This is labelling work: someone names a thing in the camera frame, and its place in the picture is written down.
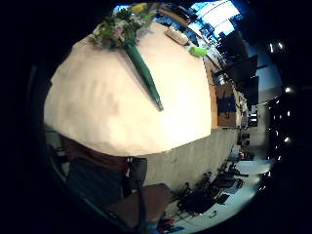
wall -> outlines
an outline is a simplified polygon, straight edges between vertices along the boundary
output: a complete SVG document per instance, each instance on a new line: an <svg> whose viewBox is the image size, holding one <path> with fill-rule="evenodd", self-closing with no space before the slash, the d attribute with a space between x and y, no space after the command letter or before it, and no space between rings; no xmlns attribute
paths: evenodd
<svg viewBox="0 0 312 234"><path fill-rule="evenodd" d="M273 167L274 163L274 159L240 161L237 163L236 169L240 171L241 174L258 175L269 172Z"/></svg>
<svg viewBox="0 0 312 234"><path fill-rule="evenodd" d="M261 146L246 146L244 150L252 152L254 154L254 160L262 160L266 159L268 148L265 145Z"/></svg>
<svg viewBox="0 0 312 234"><path fill-rule="evenodd" d="M267 146L269 144L268 127L270 113L267 105L257 106L257 127L250 127L242 133L250 134L250 146Z"/></svg>
<svg viewBox="0 0 312 234"><path fill-rule="evenodd" d="M257 65L267 65L259 69L256 75L259 76L259 103L266 102L282 93L282 79L277 67L272 63L269 53L259 44L248 46L249 56L258 55Z"/></svg>

table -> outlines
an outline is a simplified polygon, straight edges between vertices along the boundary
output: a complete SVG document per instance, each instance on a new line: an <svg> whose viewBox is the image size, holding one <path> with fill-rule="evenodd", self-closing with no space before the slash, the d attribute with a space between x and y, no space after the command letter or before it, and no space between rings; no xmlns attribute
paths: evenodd
<svg viewBox="0 0 312 234"><path fill-rule="evenodd" d="M138 156L170 150L211 133L211 101L203 60L156 22L137 45L163 102L158 111L123 50L76 43L52 78L45 123L93 150Z"/></svg>
<svg viewBox="0 0 312 234"><path fill-rule="evenodd" d="M183 26L185 28L188 27L189 21L185 20L184 18L182 18L178 14L170 11L169 9L160 8L160 9L158 9L157 13L171 18L172 20L178 22L181 26Z"/></svg>
<svg viewBox="0 0 312 234"><path fill-rule="evenodd" d="M220 113L217 116L217 124L225 128L237 128L242 126L242 110L240 108L242 94L237 92L231 83L215 87L216 97L218 99L217 105ZM219 101L226 101L227 111L221 111L221 103Z"/></svg>

person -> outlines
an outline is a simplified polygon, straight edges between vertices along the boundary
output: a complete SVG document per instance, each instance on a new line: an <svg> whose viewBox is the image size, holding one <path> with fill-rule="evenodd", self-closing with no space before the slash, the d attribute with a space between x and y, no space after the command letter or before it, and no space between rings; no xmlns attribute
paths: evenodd
<svg viewBox="0 0 312 234"><path fill-rule="evenodd" d="M139 196L125 184L127 157L103 154L73 139L60 136L65 155L70 162L66 186L82 199L97 204L98 208L113 213L129 228L139 224ZM153 184L142 188L146 209L144 233L158 233L157 223L172 201L170 188Z"/></svg>

wooden table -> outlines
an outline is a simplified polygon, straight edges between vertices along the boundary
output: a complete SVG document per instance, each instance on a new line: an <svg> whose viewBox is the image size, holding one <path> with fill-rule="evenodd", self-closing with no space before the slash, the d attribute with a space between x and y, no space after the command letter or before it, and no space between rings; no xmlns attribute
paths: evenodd
<svg viewBox="0 0 312 234"><path fill-rule="evenodd" d="M170 150L211 133L211 101L202 58L156 22L137 48L159 92L158 111L124 50L76 43L52 78L45 122L93 150L137 156Z"/></svg>

floor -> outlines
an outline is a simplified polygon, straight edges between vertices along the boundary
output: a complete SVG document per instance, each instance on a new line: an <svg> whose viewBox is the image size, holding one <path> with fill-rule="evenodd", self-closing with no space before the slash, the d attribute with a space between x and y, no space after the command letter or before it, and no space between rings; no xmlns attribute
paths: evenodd
<svg viewBox="0 0 312 234"><path fill-rule="evenodd" d="M54 148L61 146L59 135L53 132L46 133L47 142ZM148 169L144 185L165 183L173 192L180 192L188 182L190 187L203 178L203 173L211 172L211 179L217 175L217 169L230 154L232 146L237 142L236 130L212 130L210 136L195 140L165 153L146 155ZM62 165L65 174L68 174L69 163ZM178 214L176 202L166 209L166 217Z"/></svg>

